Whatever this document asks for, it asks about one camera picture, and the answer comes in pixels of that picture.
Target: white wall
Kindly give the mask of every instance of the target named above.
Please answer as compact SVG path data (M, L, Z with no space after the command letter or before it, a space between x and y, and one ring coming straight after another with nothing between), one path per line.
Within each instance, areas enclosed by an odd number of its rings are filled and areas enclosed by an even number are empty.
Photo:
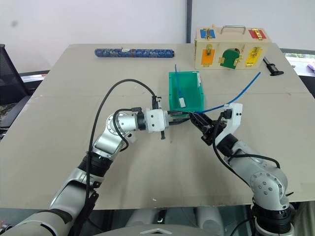
M281 48L315 50L315 0L193 0L191 39L212 24L264 28Z
M17 70L47 70L71 43L184 43L185 0L0 0Z

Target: red panel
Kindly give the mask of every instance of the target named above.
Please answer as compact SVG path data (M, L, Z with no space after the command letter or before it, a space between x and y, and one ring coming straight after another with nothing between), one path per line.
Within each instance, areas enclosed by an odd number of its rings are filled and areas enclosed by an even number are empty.
M252 38L258 38L255 31L252 31L252 30L250 30L250 29L249 29L248 31L250 32ZM259 30L259 32L260 32L260 35L261 35L262 38L266 38L266 36L265 36L264 33L262 32L262 30Z

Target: black office chair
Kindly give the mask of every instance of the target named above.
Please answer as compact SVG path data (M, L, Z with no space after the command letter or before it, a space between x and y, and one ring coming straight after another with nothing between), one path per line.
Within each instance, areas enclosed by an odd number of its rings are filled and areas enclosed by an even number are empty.
M0 105L17 104L1 122L1 129L11 126L31 97L30 91L24 85L4 46L4 44L0 44Z

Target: blue patterned cylinder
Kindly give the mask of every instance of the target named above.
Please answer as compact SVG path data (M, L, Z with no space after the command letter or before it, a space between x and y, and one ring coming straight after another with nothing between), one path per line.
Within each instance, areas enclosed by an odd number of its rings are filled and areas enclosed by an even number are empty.
M172 58L171 49L95 49L95 55L100 58Z

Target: metal handle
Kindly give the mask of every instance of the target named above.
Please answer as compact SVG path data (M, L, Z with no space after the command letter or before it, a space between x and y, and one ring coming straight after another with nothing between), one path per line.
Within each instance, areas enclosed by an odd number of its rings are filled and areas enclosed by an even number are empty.
M220 34L222 34L224 28L243 28L243 34L246 31L246 27L245 26L223 26L222 29L221 29L221 33Z

